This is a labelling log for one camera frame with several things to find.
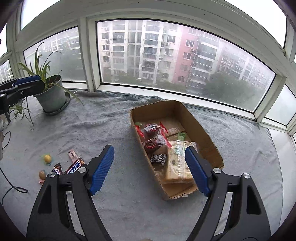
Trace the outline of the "brown ball candy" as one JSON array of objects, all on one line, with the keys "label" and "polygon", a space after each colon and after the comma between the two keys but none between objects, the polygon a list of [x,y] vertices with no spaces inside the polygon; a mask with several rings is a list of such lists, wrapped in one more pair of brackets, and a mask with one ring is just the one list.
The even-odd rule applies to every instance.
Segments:
[{"label": "brown ball candy", "polygon": [[39,171],[39,183],[44,183],[46,179],[46,172],[44,170]]}]

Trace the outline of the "Snickers bar English label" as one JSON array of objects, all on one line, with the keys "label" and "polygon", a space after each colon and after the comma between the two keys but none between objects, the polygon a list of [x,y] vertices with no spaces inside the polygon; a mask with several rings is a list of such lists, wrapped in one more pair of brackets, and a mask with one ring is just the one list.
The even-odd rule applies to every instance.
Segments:
[{"label": "Snickers bar English label", "polygon": [[52,169],[53,172],[56,172],[57,175],[63,175],[64,172],[62,171],[62,166],[60,163],[57,163],[55,166],[53,166]]}]

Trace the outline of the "yellow ball candy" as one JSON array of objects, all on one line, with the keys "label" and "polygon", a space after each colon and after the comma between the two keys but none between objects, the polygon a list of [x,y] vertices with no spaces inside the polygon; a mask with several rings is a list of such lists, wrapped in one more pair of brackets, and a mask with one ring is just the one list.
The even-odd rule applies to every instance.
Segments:
[{"label": "yellow ball candy", "polygon": [[50,154],[45,154],[43,156],[43,161],[47,166],[50,166],[52,164],[52,156]]}]

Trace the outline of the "Snickers bar Chinese label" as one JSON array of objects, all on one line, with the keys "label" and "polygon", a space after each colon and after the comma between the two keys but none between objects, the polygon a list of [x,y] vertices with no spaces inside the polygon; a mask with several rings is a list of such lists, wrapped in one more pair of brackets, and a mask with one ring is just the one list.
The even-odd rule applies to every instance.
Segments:
[{"label": "Snickers bar Chinese label", "polygon": [[85,164],[84,160],[79,157],[74,163],[64,172],[64,174],[72,174]]}]

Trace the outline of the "cracker pack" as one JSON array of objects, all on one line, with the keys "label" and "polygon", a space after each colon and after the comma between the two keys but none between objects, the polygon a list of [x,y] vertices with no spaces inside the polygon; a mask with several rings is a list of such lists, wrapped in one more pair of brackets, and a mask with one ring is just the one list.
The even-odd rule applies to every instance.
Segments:
[{"label": "cracker pack", "polygon": [[197,150],[195,142],[189,141],[169,141],[171,147],[168,149],[168,159],[166,162],[164,183],[191,183],[193,176],[187,165],[185,151],[188,147],[194,147]]}]

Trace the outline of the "black candy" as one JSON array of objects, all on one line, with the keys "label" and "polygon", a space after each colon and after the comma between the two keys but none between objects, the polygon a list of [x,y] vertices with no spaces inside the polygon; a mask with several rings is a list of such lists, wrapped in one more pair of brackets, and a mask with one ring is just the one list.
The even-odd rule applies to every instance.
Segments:
[{"label": "black candy", "polygon": [[153,154],[150,158],[150,162],[152,165],[157,165],[157,166],[165,166],[167,160],[167,154]]}]

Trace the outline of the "small green candy packet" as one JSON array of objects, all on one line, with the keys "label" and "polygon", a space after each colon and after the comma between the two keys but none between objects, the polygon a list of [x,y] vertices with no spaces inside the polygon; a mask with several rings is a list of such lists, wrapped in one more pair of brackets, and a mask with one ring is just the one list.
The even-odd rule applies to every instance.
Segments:
[{"label": "small green candy packet", "polygon": [[185,132],[179,132],[178,135],[177,135],[177,140],[185,141],[186,140],[186,133]]}]

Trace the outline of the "red clear snack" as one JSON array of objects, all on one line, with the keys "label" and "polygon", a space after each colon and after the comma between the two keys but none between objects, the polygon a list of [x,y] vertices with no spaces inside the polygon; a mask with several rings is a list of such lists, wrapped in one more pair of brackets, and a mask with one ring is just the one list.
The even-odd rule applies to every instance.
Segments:
[{"label": "red clear snack", "polygon": [[138,135],[144,140],[150,140],[151,138],[155,137],[159,131],[163,134],[168,133],[167,129],[161,122],[148,124],[142,123],[142,127],[135,125],[135,129]]}]

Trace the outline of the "green potted spider plant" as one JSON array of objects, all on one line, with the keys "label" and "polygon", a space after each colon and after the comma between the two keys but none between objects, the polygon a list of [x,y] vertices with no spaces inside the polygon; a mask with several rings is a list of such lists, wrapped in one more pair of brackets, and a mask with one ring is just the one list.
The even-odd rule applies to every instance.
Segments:
[{"label": "green potted spider plant", "polygon": [[64,110],[72,97],[80,104],[83,103],[76,94],[63,86],[62,76],[59,73],[52,74],[49,59],[53,54],[61,54],[61,52],[54,51],[44,61],[41,61],[43,54],[39,52],[39,47],[37,47],[33,61],[29,61],[28,64],[18,63],[18,69],[26,72],[28,76],[18,79],[17,83],[28,83],[30,78],[41,82],[40,92],[34,93],[33,97],[37,99],[44,113],[49,115],[55,115]]}]

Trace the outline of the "pink wrapped candy bar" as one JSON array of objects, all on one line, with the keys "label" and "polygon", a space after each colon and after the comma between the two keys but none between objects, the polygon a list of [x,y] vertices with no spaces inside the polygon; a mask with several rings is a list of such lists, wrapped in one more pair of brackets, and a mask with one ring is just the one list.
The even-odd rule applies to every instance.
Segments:
[{"label": "pink wrapped candy bar", "polygon": [[79,159],[79,157],[77,156],[77,154],[75,153],[75,151],[73,149],[71,149],[68,152],[68,156],[69,156],[70,160],[72,161],[72,163],[76,162],[76,160]]}]

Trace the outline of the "grey fleece blanket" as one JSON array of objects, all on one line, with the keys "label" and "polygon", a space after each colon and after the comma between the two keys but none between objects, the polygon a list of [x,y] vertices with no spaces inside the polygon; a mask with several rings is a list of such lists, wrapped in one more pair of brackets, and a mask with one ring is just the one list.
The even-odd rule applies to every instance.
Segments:
[{"label": "grey fleece blanket", "polygon": [[[77,91],[55,116],[47,116],[35,98],[29,99],[32,123],[12,121],[4,140],[1,161],[1,200],[15,226],[25,233],[40,190],[38,173],[52,167],[42,161],[50,154],[64,169],[73,149],[85,161],[106,145],[114,161],[102,189],[93,196],[95,207],[113,240],[186,240],[206,197],[196,191],[188,197],[165,201],[130,122],[130,110],[159,101],[158,97],[105,91]],[[278,155],[267,128],[258,123],[188,105],[187,109],[208,133],[220,152],[224,172],[251,175],[263,200],[270,229],[280,225],[283,187]]]}]

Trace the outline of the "brown cardboard box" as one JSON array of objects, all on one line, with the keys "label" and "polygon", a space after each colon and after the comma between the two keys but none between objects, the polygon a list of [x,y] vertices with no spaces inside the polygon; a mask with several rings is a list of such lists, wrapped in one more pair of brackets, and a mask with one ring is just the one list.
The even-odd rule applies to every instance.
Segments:
[{"label": "brown cardboard box", "polygon": [[179,101],[158,101],[133,108],[130,121],[165,200],[197,191],[185,161],[193,147],[213,168],[223,168],[223,159],[209,135]]}]

